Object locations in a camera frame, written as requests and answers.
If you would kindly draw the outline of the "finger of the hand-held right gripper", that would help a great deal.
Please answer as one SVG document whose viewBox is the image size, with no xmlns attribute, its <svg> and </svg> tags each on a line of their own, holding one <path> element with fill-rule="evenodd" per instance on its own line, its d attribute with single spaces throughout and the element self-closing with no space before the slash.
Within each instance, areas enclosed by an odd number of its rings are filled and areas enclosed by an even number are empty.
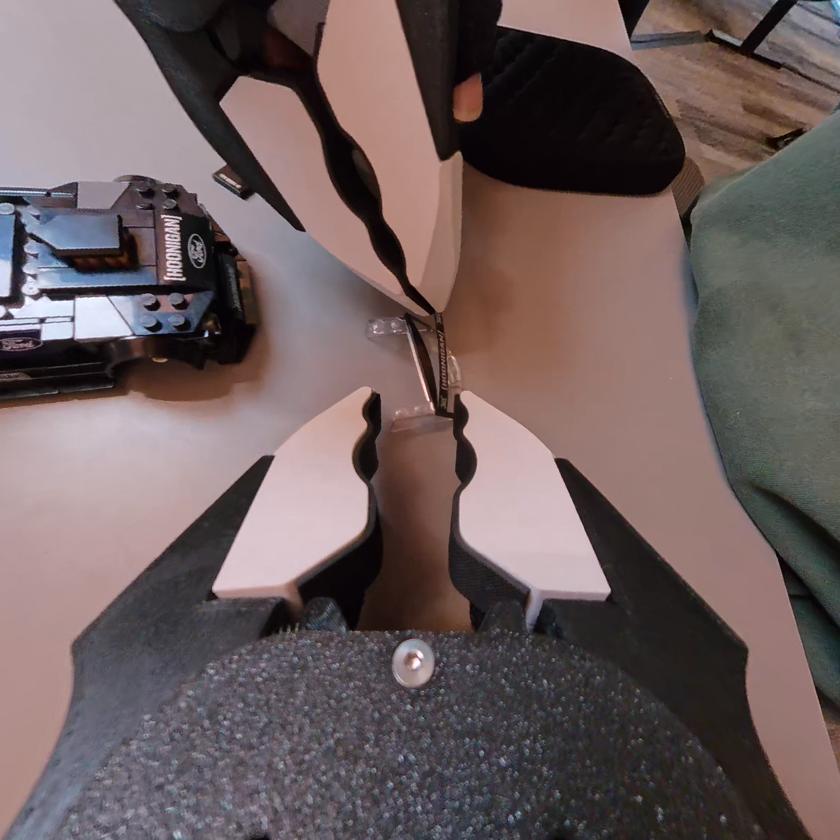
<svg viewBox="0 0 840 840">
<path fill-rule="evenodd" d="M 223 110 L 243 135 L 305 232 L 340 263 L 410 312 L 397 278 L 399 246 L 385 232 L 372 168 L 338 125 L 314 77 L 303 91 L 239 79 Z"/>
<path fill-rule="evenodd" d="M 399 246 L 402 296 L 416 313 L 441 312 L 460 252 L 458 4 L 332 1 L 325 18 L 318 79 L 372 168 L 385 232 Z"/>
</svg>

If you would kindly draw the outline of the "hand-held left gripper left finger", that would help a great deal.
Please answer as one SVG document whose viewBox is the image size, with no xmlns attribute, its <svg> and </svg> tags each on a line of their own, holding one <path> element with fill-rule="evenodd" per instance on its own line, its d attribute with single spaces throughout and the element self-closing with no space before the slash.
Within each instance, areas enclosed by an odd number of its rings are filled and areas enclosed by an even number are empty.
<svg viewBox="0 0 840 840">
<path fill-rule="evenodd" d="M 294 613 L 318 596 L 361 614 L 382 568 L 372 480 L 382 401 L 364 386 L 278 448 L 213 583 L 220 599 L 278 596 Z"/>
</svg>

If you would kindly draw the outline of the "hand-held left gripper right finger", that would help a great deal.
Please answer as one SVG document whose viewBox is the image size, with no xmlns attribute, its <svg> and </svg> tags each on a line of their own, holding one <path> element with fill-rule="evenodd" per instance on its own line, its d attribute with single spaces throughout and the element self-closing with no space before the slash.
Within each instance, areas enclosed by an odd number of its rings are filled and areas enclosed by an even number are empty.
<svg viewBox="0 0 840 840">
<path fill-rule="evenodd" d="M 529 629 L 545 602 L 605 602 L 611 587 L 549 448 L 477 394 L 455 405 L 449 572 L 482 613 L 520 605 Z"/>
</svg>

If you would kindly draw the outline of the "transparent lego windshield piece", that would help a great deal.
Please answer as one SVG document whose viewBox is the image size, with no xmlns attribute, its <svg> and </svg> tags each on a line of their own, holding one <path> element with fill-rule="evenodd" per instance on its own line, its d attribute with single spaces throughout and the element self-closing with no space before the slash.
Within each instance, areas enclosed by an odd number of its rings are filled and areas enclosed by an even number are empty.
<svg viewBox="0 0 840 840">
<path fill-rule="evenodd" d="M 463 389 L 459 363 L 448 347 L 443 316 L 430 320 L 409 311 L 402 316 L 373 318 L 366 324 L 368 340 L 404 337 L 417 372 L 422 399 L 395 410 L 394 433 L 430 433 L 455 418 L 456 396 Z"/>
</svg>

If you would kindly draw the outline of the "black printed lego tile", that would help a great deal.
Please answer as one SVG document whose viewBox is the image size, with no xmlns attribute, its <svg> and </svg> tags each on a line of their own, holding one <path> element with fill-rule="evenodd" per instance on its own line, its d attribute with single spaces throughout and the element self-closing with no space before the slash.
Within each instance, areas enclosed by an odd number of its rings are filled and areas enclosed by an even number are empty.
<svg viewBox="0 0 840 840">
<path fill-rule="evenodd" d="M 255 194 L 249 184 L 229 164 L 216 170 L 212 177 L 216 184 L 244 201 Z"/>
</svg>

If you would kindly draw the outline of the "black lego car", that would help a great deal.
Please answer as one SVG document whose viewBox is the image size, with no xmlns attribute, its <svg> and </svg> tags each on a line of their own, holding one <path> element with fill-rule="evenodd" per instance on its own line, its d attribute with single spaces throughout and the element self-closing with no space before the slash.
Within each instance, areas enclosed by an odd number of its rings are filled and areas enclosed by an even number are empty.
<svg viewBox="0 0 840 840">
<path fill-rule="evenodd" d="M 257 323 L 245 257 L 182 185 L 2 187 L 3 401 L 108 390 L 141 360 L 238 364 Z"/>
</svg>

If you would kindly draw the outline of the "person's right hand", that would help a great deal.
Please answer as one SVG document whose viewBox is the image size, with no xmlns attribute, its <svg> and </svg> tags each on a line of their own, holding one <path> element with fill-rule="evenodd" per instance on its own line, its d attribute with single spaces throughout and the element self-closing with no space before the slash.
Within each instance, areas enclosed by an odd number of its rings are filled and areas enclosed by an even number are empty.
<svg viewBox="0 0 840 840">
<path fill-rule="evenodd" d="M 453 114 L 459 124 L 472 123 L 479 119 L 483 110 L 484 92 L 479 72 L 455 85 L 453 91 Z"/>
</svg>

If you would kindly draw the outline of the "person's green sweater torso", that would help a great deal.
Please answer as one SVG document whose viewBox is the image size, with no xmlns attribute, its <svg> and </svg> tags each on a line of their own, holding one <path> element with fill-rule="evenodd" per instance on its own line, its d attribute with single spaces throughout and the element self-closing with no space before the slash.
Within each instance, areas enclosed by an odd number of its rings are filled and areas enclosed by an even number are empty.
<svg viewBox="0 0 840 840">
<path fill-rule="evenodd" d="M 728 482 L 839 702 L 839 114 L 709 184 L 686 219 L 693 361 Z"/>
</svg>

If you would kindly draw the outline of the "black metal furniture frame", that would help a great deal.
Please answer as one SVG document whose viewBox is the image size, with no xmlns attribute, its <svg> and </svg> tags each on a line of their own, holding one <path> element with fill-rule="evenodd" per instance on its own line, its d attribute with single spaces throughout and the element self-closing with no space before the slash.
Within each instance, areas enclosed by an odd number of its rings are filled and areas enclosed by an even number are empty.
<svg viewBox="0 0 840 840">
<path fill-rule="evenodd" d="M 797 5 L 796 1 L 777 1 L 773 3 L 767 14 L 761 18 L 744 39 L 734 38 L 719 30 L 710 29 L 708 31 L 690 30 L 631 35 L 629 43 L 633 50 L 664 49 L 713 43 L 751 60 L 756 60 L 767 67 L 780 70 L 788 68 L 788 66 L 783 62 L 760 54 L 758 49 L 795 5 Z"/>
</svg>

